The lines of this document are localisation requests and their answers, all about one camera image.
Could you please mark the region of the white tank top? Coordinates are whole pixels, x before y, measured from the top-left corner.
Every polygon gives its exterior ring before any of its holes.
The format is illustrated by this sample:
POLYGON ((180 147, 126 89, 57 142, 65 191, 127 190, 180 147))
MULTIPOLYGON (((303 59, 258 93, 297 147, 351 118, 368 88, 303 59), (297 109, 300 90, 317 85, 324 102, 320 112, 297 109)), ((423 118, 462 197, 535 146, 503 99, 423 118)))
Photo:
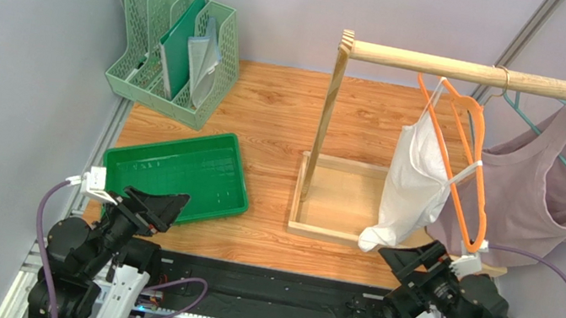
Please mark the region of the white tank top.
POLYGON ((416 123, 402 127, 385 178, 378 223, 362 231, 359 249, 398 247, 414 231, 432 224, 450 195, 443 166, 424 108, 416 123))

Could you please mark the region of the orange velvet hanger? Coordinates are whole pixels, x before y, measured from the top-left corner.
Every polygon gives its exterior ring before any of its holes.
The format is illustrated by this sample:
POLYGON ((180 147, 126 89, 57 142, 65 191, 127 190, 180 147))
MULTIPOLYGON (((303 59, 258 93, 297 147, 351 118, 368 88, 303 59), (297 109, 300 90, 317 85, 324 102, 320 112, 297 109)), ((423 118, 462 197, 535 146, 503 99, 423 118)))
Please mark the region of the orange velvet hanger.
POLYGON ((461 230, 461 241, 463 245, 462 252, 464 255, 478 253, 482 249, 483 242, 485 240, 486 228, 487 228, 487 215, 485 212, 485 188, 484 188, 484 174, 482 167, 482 146, 483 139, 485 138, 485 121, 483 108, 479 105, 472 97, 462 96, 457 93, 453 85, 445 77, 440 78, 438 85, 435 87, 432 94, 426 90, 423 75, 418 73, 418 87, 422 94, 428 97, 427 105, 425 110, 431 120, 433 135, 436 138, 437 145, 439 147, 440 158, 442 158, 442 163, 445 171, 445 179, 449 183, 450 192, 452 200, 455 207, 456 219, 461 230), (434 107, 438 101, 441 91, 447 90, 450 93, 450 100, 452 104, 452 111, 455 118, 455 125, 459 131, 459 135, 462 142, 462 147, 465 150, 467 167, 457 173, 457 175, 452 174, 452 169, 450 165, 450 157, 447 152, 447 147, 445 144, 445 138, 443 136, 441 126, 437 120, 434 107), (469 145, 467 142, 466 133, 461 124, 461 118, 457 112, 456 107, 460 105, 466 112, 471 116, 470 123, 474 128, 474 142, 473 145, 469 145), (457 184, 468 178, 469 175, 475 177, 476 181, 476 194, 477 194, 477 216, 478 216, 478 228, 477 235, 474 239, 470 238, 469 231, 466 226, 465 214, 463 213, 461 201, 459 198, 458 186, 457 184))

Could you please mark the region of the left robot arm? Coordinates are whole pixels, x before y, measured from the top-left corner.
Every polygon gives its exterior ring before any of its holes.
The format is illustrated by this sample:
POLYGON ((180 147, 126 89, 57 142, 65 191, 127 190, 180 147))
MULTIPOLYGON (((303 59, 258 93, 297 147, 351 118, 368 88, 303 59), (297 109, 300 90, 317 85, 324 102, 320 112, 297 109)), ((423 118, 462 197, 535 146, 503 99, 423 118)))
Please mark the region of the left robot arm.
POLYGON ((69 217, 37 229, 42 264, 28 318, 128 318, 142 290, 161 279, 162 249, 148 237, 170 229, 189 195, 128 186, 106 198, 93 224, 69 217))

